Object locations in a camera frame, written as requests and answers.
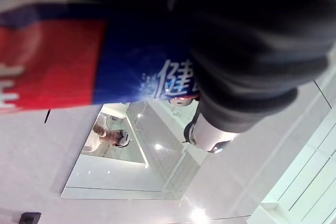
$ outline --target red fabric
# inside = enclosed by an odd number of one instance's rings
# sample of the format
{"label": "red fabric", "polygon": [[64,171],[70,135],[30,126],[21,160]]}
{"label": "red fabric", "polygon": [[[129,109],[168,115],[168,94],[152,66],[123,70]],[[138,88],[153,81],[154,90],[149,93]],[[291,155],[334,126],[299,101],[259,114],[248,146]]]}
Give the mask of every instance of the red fabric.
{"label": "red fabric", "polygon": [[0,28],[0,64],[23,66],[18,76],[1,76],[15,86],[20,109],[92,103],[97,61],[106,24],[100,20],[55,20],[21,29]]}

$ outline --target ceiling light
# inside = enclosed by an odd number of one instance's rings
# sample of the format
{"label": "ceiling light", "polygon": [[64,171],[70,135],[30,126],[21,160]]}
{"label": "ceiling light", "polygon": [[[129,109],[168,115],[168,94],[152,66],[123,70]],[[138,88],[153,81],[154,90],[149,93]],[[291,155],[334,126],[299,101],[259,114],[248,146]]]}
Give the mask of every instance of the ceiling light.
{"label": "ceiling light", "polygon": [[162,149],[162,145],[161,145],[161,144],[156,144],[156,145],[155,145],[155,149],[156,149],[156,150],[160,150],[160,149]]}
{"label": "ceiling light", "polygon": [[217,149],[217,150],[215,151],[215,153],[219,153],[219,152],[221,152],[222,150],[223,150],[223,148]]}
{"label": "ceiling light", "polygon": [[190,218],[196,224],[204,224],[209,221],[209,217],[205,215],[204,209],[201,208],[194,209],[190,214]]}

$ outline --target person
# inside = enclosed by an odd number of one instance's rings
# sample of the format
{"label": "person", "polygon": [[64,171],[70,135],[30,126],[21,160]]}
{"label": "person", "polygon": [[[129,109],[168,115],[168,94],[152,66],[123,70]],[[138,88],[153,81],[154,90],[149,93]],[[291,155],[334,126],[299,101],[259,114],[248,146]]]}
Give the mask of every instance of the person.
{"label": "person", "polygon": [[126,147],[130,142],[130,137],[125,130],[108,130],[106,117],[100,113],[85,142],[83,151],[94,152],[103,142],[109,143],[110,146]]}

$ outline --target black fabric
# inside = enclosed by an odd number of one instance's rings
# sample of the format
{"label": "black fabric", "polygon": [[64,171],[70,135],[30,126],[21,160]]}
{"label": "black fabric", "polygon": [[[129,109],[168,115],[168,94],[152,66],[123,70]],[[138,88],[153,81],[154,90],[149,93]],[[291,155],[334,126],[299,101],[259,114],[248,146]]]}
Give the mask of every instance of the black fabric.
{"label": "black fabric", "polygon": [[327,67],[336,37],[336,0],[100,1],[152,13],[170,5],[192,24],[200,113],[227,132],[287,107]]}

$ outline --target wall mirror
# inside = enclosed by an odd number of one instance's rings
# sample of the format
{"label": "wall mirror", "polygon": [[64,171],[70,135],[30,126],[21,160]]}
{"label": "wall mirror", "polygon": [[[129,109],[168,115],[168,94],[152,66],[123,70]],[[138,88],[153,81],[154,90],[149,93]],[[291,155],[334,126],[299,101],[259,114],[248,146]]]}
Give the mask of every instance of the wall mirror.
{"label": "wall mirror", "polygon": [[183,143],[196,108],[197,101],[104,104],[62,198],[181,198],[208,155]]}

